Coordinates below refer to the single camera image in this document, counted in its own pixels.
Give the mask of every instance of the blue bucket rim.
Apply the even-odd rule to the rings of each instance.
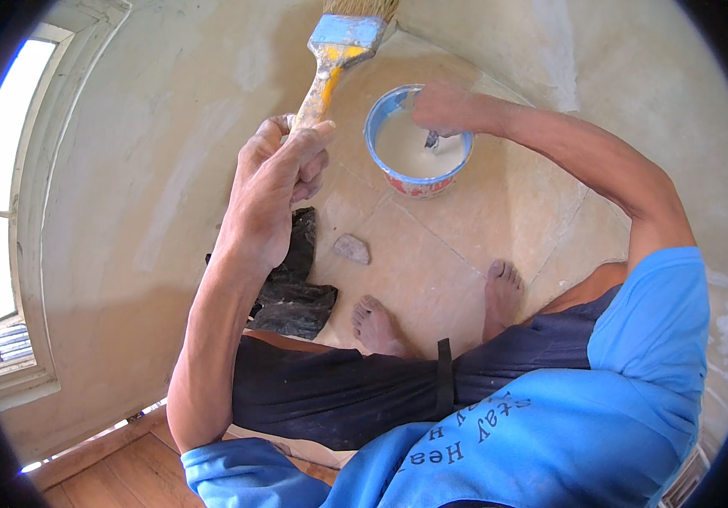
[[[375,152],[375,146],[373,142],[369,139],[369,131],[372,130],[372,117],[373,113],[388,99],[392,98],[395,95],[398,95],[402,92],[412,92],[412,91],[420,91],[423,89],[425,85],[421,83],[411,83],[408,85],[401,85],[397,88],[393,88],[392,90],[386,92],[384,95],[381,96],[377,101],[375,101],[375,104],[371,108],[369,108],[369,114],[366,116],[366,121],[364,122],[364,140],[366,141],[366,147],[369,150],[369,155],[373,158],[376,164],[379,165],[379,168],[381,168],[384,172],[386,172],[390,177],[398,179],[402,182],[406,182],[408,184],[415,184],[415,185],[432,185],[436,184],[438,182],[442,182],[446,179],[449,179],[453,177],[460,169],[465,166],[465,163],[468,162],[469,157],[471,157],[471,152],[473,151],[473,134],[469,132],[462,132],[459,135],[463,137],[464,140],[468,141],[468,151],[465,153],[465,157],[463,157],[463,160],[461,163],[459,163],[454,169],[449,171],[448,173],[444,173],[440,175],[439,177],[432,177],[432,178],[413,178],[413,177],[407,177],[406,175],[399,173],[397,171],[393,171],[391,168],[389,168],[380,157],[378,157],[378,153]]]

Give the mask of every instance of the floor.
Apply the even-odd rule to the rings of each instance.
[[[324,187],[306,203],[318,211],[312,281],[339,288],[317,342],[365,351],[352,335],[350,315],[370,293],[398,316],[421,354],[435,358],[437,340],[449,337],[457,356],[480,339],[482,288],[495,258],[513,261],[524,277],[521,320],[597,265],[626,257],[623,214],[545,157],[510,141],[479,136],[455,184],[439,197],[418,201],[393,193],[361,136],[365,118],[388,90],[431,80],[524,102],[465,60],[401,31],[351,71],[329,112],[338,136]],[[369,266],[333,254],[343,233],[369,244]]]
[[[235,436],[226,435],[226,439]],[[332,485],[337,471],[288,457],[304,473]],[[52,508],[202,508],[186,486],[180,452],[166,418],[151,432],[44,492]]]

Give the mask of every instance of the hand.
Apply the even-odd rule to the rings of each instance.
[[[412,121],[420,128],[442,137],[454,136],[469,128],[473,94],[451,83],[435,81],[415,97]]]
[[[321,171],[329,164],[326,147],[335,123],[291,133],[294,116],[262,123],[239,150],[231,198],[215,253],[236,247],[268,272],[285,259],[291,243],[291,205],[312,198],[321,188]],[[290,134],[284,144],[282,136]]]

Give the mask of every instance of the bare foot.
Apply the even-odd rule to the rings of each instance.
[[[352,308],[352,335],[373,353],[413,356],[395,318],[375,297],[365,295]]]
[[[483,342],[491,340],[513,324],[524,292],[525,282],[510,262],[497,259],[491,263],[485,283]]]

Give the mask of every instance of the wooden floor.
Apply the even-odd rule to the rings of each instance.
[[[298,458],[288,459],[302,472],[330,485],[338,473]],[[166,418],[137,440],[47,489],[44,497],[54,508],[203,506],[186,485]]]

